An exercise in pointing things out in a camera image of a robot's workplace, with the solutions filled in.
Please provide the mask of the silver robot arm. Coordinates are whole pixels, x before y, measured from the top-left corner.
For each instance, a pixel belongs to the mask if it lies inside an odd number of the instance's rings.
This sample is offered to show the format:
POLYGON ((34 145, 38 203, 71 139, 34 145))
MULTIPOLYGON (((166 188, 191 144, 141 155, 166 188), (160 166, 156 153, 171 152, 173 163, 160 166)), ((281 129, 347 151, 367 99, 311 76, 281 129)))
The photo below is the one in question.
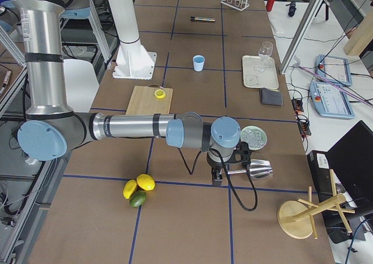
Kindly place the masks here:
POLYGON ((103 138, 164 138, 169 146, 207 155, 212 184, 228 175, 240 142, 240 126, 229 117, 204 122, 184 114, 104 115, 76 113, 66 100, 60 18, 90 15, 89 0, 11 0, 20 12, 31 105, 17 141, 30 157, 50 161, 103 138))

